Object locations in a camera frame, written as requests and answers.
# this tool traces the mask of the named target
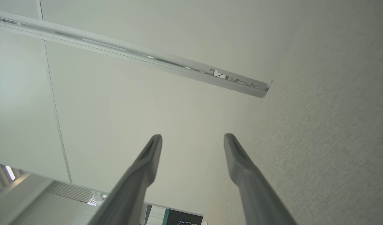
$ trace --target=white cable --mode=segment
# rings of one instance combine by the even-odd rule
[[[179,225],[179,224],[181,224],[181,223],[189,223],[189,224],[191,224],[191,225],[197,225],[197,224],[192,224],[191,222],[180,222],[180,223],[178,223],[178,224],[176,224],[176,225]]]

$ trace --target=ceiling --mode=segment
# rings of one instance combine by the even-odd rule
[[[37,18],[31,2],[19,10],[10,6],[14,0],[0,0],[0,10]],[[41,0],[41,6],[44,20],[264,82],[303,10],[294,3],[286,11],[278,1]],[[223,134],[251,142],[259,98],[5,31],[0,56],[0,163],[109,192],[159,133],[160,165],[145,201],[203,214],[227,176]]]

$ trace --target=cable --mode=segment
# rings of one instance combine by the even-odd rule
[[[185,224],[185,223],[189,223],[189,224],[191,224],[191,225],[197,225],[197,224],[192,224],[191,222],[180,222],[180,223],[178,223],[178,224],[176,224],[176,225],[179,225],[179,224]]]

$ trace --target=textured fabric surface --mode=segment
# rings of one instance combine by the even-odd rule
[[[383,224],[383,1],[312,4],[257,118],[244,148],[298,224]],[[245,224],[229,178],[203,221]]]

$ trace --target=green strip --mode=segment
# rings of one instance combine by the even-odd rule
[[[167,208],[165,210],[165,216],[164,216],[164,220],[162,221],[162,225],[166,225],[166,223],[168,222],[168,217],[169,217],[169,209]]]

